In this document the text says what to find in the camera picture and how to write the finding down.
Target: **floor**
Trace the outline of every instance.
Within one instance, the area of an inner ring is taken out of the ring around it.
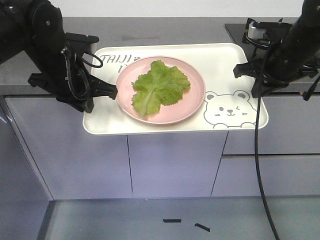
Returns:
[[[267,201],[281,240],[319,239],[320,197]],[[273,240],[274,236],[261,199],[249,197],[56,201],[43,239]]]

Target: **cabinet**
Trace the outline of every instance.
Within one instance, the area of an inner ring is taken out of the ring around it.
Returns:
[[[259,131],[259,153],[266,194],[319,194],[320,97],[264,102],[269,123]],[[84,130],[82,113],[52,97],[6,103],[55,200],[209,197],[214,182],[216,197],[260,195],[253,130],[98,136]]]
[[[7,105],[55,200],[132,196],[126,136],[94,136],[82,113],[52,97]]]
[[[37,239],[48,201],[0,107],[0,239]]]
[[[260,154],[319,154],[320,96],[264,97],[269,123],[259,131]],[[254,131],[231,131],[224,154],[254,154]]]
[[[320,195],[320,156],[261,156],[259,163],[266,196]],[[212,195],[260,196],[254,157],[224,157]]]
[[[227,132],[129,135],[134,197],[209,197]]]

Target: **countertop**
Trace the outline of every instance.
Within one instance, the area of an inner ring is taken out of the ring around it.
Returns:
[[[259,17],[257,21],[277,21]],[[232,43],[225,24],[246,23],[246,17],[64,17],[65,32],[99,37],[96,49],[122,46]],[[294,23],[295,18],[284,18]],[[28,78],[39,70],[25,52],[0,65],[0,95],[47,95],[31,87]],[[280,92],[297,93],[308,89],[312,81],[305,78]]]

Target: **cartoon bear face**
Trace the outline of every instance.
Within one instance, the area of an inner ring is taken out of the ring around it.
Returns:
[[[208,91],[204,99],[206,101],[204,119],[212,124],[213,128],[252,127],[256,123],[255,117],[252,116],[257,111],[249,99],[250,95],[243,90],[222,95]]]

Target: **green lettuce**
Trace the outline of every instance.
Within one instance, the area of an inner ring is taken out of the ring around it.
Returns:
[[[151,63],[147,74],[139,75],[132,87],[137,93],[132,105],[141,117],[156,114],[161,105],[176,104],[190,88],[188,77],[176,66],[168,67],[161,60]]]

